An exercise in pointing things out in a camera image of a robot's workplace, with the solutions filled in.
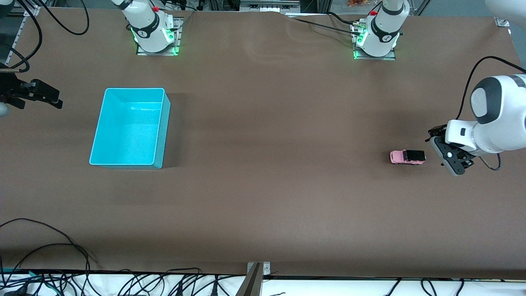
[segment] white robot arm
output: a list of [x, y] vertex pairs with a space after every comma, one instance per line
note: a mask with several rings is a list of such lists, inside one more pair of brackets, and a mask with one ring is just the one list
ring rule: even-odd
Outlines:
[[383, 0], [377, 15], [360, 20], [366, 24], [366, 31], [356, 45], [373, 57], [387, 55], [396, 46], [409, 8], [407, 0]]
[[147, 0], [112, 0], [130, 23], [135, 41], [147, 52], [164, 50], [175, 39], [174, 18], [150, 6]]
[[[524, 29], [525, 4], [524, 0], [486, 0], [488, 9], [495, 16]], [[475, 68], [486, 58], [500, 60], [526, 72], [494, 56], [481, 59]], [[526, 74], [486, 77], [473, 88], [469, 101], [476, 121], [458, 120], [457, 116], [447, 125], [428, 131], [431, 138], [427, 141], [431, 141], [432, 147], [442, 157], [443, 165], [454, 176], [462, 175], [473, 165], [472, 159], [476, 156], [497, 154], [500, 167], [501, 152], [526, 147]]]

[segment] plastic bin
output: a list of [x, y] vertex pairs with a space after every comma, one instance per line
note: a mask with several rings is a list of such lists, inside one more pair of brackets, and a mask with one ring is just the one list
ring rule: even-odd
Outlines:
[[108, 169], [160, 169], [169, 115], [163, 88], [108, 88], [89, 163]]

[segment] pink toy car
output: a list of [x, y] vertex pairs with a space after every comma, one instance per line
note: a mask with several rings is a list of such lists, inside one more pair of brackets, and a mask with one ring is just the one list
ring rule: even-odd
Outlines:
[[402, 150], [391, 151], [390, 153], [392, 164], [412, 164], [419, 165], [426, 161], [426, 155], [422, 150]]

